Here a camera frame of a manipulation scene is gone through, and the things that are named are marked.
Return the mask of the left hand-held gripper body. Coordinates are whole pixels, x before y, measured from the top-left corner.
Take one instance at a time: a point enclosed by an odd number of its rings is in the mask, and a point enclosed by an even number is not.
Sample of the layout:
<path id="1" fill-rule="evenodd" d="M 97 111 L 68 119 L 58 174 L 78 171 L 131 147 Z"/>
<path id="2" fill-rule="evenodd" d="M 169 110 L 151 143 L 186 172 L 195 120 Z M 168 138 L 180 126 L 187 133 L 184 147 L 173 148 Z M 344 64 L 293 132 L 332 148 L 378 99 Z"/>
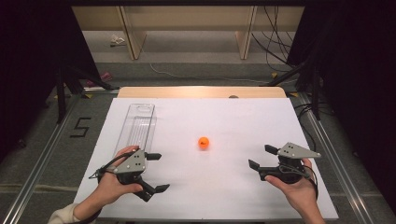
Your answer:
<path id="1" fill-rule="evenodd" d="M 125 161 L 118 165 L 113 173 L 122 185 L 140 183 L 146 170 L 146 154 L 142 150 L 133 152 Z"/>

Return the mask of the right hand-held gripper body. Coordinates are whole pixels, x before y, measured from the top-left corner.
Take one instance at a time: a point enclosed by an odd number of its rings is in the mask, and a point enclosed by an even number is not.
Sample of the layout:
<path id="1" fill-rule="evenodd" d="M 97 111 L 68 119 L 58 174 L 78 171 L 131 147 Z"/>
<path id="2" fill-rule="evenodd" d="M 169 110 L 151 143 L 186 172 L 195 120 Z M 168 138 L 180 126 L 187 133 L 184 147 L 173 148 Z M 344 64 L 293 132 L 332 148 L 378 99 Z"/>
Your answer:
<path id="1" fill-rule="evenodd" d="M 320 158 L 321 154 L 288 142 L 278 149 L 276 156 L 278 158 L 278 166 L 271 167 L 274 169 L 271 175 L 286 184 L 294 184 L 303 177 L 309 177 L 304 170 L 302 159 Z"/>

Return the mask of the clear plastic long box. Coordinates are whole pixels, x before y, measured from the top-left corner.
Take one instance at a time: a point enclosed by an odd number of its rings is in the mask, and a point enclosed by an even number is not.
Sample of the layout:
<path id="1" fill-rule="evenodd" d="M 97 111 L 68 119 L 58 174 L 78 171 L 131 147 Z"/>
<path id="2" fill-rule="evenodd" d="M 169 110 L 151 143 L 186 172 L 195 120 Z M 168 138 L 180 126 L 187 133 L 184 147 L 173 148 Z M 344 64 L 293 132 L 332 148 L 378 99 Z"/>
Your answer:
<path id="1" fill-rule="evenodd" d="M 157 117 L 154 104 L 130 104 L 122 123 L 114 155 L 128 146 L 151 152 Z"/>

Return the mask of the person's left hand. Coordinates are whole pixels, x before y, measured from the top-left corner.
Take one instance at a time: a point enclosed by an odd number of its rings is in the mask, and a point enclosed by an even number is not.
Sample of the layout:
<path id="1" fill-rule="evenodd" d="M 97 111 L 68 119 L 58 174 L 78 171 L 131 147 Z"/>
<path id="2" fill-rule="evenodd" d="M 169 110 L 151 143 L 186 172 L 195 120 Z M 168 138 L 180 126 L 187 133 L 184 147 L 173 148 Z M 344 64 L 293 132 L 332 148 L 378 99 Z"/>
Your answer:
<path id="1" fill-rule="evenodd" d="M 142 191 L 139 184 L 122 185 L 114 174 L 105 173 L 97 188 L 88 198 L 95 207 L 103 207 L 114 203 L 120 196 Z"/>

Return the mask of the person's right hand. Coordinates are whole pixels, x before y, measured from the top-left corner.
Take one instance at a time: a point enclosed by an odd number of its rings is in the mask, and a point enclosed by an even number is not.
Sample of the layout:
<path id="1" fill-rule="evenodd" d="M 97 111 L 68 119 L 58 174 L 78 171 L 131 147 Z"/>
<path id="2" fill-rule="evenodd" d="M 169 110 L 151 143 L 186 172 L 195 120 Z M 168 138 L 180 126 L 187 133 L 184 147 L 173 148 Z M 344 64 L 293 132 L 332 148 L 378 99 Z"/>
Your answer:
<path id="1" fill-rule="evenodd" d="M 280 189 L 295 210 L 307 206 L 318 206 L 314 186 L 305 178 L 295 184 L 286 184 L 272 175 L 265 177 L 265 180 Z"/>

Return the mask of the white table board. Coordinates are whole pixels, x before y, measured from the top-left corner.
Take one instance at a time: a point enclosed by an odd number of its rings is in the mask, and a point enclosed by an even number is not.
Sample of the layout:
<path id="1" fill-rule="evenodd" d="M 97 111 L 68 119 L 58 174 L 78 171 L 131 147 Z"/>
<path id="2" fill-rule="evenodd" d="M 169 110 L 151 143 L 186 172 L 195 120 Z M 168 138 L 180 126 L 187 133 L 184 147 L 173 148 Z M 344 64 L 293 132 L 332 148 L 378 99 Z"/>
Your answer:
<path id="1" fill-rule="evenodd" d="M 292 220 L 299 214 L 284 194 L 261 181 L 248 161 L 274 167 L 276 156 L 265 145 L 307 142 L 288 98 L 159 99 L 151 145 L 162 157 L 149 161 L 143 179 L 151 186 L 169 184 L 144 202 L 133 194 L 106 206 L 101 218 L 137 221 Z M 200 149 L 205 136 L 209 146 Z"/>

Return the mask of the black metal stand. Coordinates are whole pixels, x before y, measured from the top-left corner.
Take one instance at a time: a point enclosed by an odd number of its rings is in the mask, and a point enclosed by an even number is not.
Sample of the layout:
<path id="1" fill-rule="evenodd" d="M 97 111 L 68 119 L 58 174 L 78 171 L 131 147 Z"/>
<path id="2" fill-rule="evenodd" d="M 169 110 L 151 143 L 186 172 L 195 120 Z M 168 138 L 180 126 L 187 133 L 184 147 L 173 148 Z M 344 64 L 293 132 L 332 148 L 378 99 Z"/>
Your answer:
<path id="1" fill-rule="evenodd" d="M 64 87 L 67 87 L 73 94 L 82 94 L 84 92 L 84 88 L 80 83 L 80 80 L 88 79 L 93 84 L 96 84 L 107 91 L 115 91 L 119 89 L 119 87 L 105 83 L 99 75 L 95 76 L 72 65 L 62 65 L 55 77 L 58 102 L 58 123 L 61 123 L 66 116 Z"/>
<path id="2" fill-rule="evenodd" d="M 264 87 L 275 87 L 294 75 L 299 75 L 295 84 L 297 91 L 306 91 L 308 89 L 311 90 L 311 104 L 313 113 L 315 118 L 320 120 L 318 112 L 319 75 L 318 68 L 314 63 L 310 63 L 309 61 L 300 63 L 284 75 L 276 77 L 269 83 L 265 83 Z"/>

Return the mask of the pink object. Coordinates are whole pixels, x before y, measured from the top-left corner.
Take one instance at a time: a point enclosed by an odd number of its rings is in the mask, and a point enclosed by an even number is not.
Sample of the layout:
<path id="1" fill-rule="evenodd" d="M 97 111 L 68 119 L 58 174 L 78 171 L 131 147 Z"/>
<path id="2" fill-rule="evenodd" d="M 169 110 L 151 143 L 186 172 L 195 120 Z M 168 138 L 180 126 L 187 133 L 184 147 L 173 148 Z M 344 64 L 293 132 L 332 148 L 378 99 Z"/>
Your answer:
<path id="1" fill-rule="evenodd" d="M 112 75 L 109 72 L 104 72 L 101 76 L 100 76 L 100 80 L 103 82 L 107 82 L 109 80 L 112 79 Z M 97 84 L 94 83 L 92 80 L 87 80 L 86 81 L 86 85 L 88 88 L 92 88 L 92 87 L 96 87 Z"/>

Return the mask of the black curtain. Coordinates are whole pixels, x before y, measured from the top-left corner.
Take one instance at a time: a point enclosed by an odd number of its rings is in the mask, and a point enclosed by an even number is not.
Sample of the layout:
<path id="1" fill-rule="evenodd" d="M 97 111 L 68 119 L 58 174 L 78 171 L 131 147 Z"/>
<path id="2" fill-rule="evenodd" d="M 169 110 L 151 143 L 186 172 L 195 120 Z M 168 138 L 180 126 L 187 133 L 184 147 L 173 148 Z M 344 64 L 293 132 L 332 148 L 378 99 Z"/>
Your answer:
<path id="1" fill-rule="evenodd" d="M 353 149 L 396 215 L 396 0 L 301 0 L 289 62 L 319 34 L 324 91 Z"/>
<path id="2" fill-rule="evenodd" d="M 26 134 L 67 65 L 99 77 L 66 2 L 0 0 L 0 160 Z"/>

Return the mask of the crumpled white paper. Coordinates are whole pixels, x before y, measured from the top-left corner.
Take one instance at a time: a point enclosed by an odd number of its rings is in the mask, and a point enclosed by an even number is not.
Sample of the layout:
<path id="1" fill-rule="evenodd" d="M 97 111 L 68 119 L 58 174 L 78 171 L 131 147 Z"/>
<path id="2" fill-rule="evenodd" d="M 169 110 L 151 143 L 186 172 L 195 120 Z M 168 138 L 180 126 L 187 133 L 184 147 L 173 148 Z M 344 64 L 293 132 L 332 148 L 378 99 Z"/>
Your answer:
<path id="1" fill-rule="evenodd" d="M 126 42 L 122 37 L 117 35 L 112 35 L 110 39 L 110 46 L 111 47 L 118 47 L 118 46 L 125 46 Z"/>

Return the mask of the light wooden shelf unit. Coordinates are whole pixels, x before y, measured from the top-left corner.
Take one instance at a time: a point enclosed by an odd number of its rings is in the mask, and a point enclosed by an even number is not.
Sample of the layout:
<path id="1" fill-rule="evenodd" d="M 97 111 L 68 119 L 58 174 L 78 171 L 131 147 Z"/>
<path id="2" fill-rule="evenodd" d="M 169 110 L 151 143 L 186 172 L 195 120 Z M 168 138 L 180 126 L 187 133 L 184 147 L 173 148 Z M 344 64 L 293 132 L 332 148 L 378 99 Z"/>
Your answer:
<path id="1" fill-rule="evenodd" d="M 240 58 L 255 31 L 295 32 L 303 7 L 73 7 L 83 31 L 122 31 L 130 58 L 139 58 L 148 31 L 231 31 Z"/>

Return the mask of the aluminium floor rail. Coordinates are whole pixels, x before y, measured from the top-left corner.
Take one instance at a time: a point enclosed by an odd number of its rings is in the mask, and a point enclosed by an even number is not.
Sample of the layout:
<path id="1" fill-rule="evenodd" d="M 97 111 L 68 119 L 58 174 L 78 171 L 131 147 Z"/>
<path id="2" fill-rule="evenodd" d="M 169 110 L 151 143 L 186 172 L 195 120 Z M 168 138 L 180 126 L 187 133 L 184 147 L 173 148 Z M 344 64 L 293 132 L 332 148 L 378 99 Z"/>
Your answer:
<path id="1" fill-rule="evenodd" d="M 50 157 L 52 156 L 53 151 L 57 147 L 58 142 L 60 141 L 60 138 L 64 132 L 64 127 L 66 126 L 66 123 L 69 120 L 69 117 L 76 104 L 78 103 L 79 99 L 79 95 L 71 96 L 64 114 L 62 114 L 61 118 L 56 122 L 51 132 L 51 135 L 46 142 L 46 145 L 40 152 L 40 155 L 35 162 L 35 166 L 29 172 L 27 179 L 19 188 L 17 188 L 18 194 L 11 206 L 9 207 L 5 218 L 0 221 L 0 224 L 18 224 L 18 221 L 20 220 L 23 211 L 25 210 L 34 193 L 36 184 L 38 183 L 46 166 L 48 165 Z"/>
<path id="2" fill-rule="evenodd" d="M 310 97 L 304 92 L 300 93 L 299 101 L 302 105 L 307 105 L 307 109 L 302 112 L 300 118 L 303 115 L 307 115 L 310 127 L 312 128 L 312 133 L 310 134 L 312 143 L 315 145 L 316 150 L 321 149 L 326 156 L 355 217 L 360 224 L 374 224 L 374 217 L 370 213 L 366 202 L 360 195 L 357 186 L 353 183 L 351 175 L 342 163 L 340 156 L 337 154 L 337 150 L 331 138 L 326 133 L 321 119 L 314 113 L 314 109 L 318 108 L 318 104 L 314 104 Z"/>

